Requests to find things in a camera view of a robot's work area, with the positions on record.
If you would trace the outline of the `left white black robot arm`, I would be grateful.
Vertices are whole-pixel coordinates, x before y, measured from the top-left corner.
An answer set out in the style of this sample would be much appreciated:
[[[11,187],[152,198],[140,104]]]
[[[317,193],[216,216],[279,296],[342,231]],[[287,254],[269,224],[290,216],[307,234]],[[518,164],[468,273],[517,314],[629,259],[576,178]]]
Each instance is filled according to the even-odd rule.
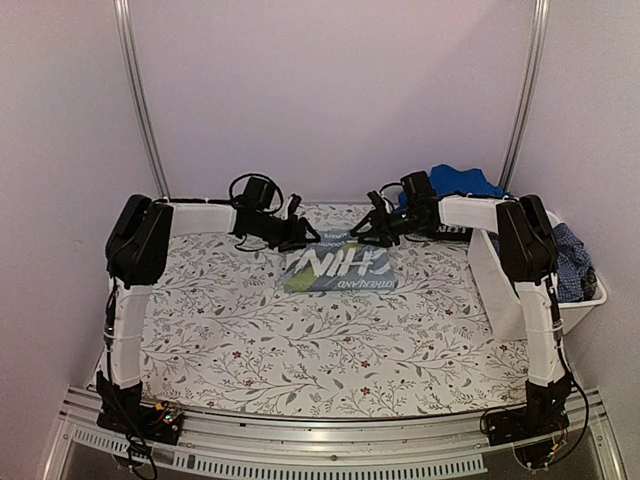
[[[151,199],[131,196],[105,247],[111,287],[106,304],[103,338],[105,360],[96,375],[102,398],[117,397],[108,410],[128,434],[148,426],[148,412],[129,396],[140,397],[139,357],[144,316],[152,287],[164,274],[169,243],[181,235],[231,234],[243,240],[256,237],[267,248],[288,252],[319,241],[318,232],[297,209],[297,194],[284,196],[267,176],[242,177],[241,194],[225,199]]]

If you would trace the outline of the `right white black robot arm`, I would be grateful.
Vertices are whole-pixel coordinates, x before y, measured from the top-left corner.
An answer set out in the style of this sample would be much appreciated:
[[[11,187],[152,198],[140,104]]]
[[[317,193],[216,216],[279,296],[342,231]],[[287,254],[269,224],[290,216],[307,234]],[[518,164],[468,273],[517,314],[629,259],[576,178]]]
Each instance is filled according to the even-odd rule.
[[[367,193],[372,209],[350,231],[358,242],[388,248],[403,235],[437,227],[464,227],[498,235],[499,261],[519,297],[529,347],[529,395],[571,391],[573,375],[563,348],[563,319],[557,300],[557,244],[541,199],[439,196],[424,171],[400,180],[407,200],[391,211],[377,191]]]

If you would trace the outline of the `blue pleated skirt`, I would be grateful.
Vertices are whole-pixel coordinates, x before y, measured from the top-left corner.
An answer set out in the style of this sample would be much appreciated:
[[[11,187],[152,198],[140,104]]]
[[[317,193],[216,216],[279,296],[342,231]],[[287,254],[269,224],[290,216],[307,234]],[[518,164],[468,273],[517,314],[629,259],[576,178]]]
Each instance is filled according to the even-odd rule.
[[[427,176],[438,197],[460,195],[503,198],[508,196],[502,187],[490,183],[479,168],[458,170],[450,165],[440,164],[432,167]]]

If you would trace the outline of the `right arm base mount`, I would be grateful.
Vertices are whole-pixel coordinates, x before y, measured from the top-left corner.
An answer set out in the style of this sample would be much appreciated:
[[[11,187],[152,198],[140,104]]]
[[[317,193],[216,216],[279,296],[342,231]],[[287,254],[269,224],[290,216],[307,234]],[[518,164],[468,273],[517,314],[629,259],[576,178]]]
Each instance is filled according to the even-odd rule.
[[[491,446],[518,442],[551,434],[570,425],[565,402],[571,393],[572,378],[541,386],[525,382],[526,403],[514,409],[489,409],[481,416],[480,431]]]

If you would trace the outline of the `light blue shirt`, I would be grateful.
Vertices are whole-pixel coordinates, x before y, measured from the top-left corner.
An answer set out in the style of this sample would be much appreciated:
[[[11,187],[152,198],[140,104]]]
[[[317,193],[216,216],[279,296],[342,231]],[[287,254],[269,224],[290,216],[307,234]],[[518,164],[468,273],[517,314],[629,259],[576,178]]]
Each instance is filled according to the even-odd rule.
[[[319,242],[286,255],[280,284],[294,293],[390,291],[397,280],[386,248],[358,243],[347,230],[329,230]]]

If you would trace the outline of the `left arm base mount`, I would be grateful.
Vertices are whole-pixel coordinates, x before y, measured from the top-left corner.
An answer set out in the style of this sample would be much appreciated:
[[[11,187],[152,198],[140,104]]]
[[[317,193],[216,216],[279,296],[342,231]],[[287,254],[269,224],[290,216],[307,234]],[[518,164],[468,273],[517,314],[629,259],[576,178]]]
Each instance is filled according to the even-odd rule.
[[[177,445],[184,423],[183,412],[166,401],[156,406],[142,404],[142,382],[120,387],[99,371],[96,390],[101,398],[97,426],[145,441]]]

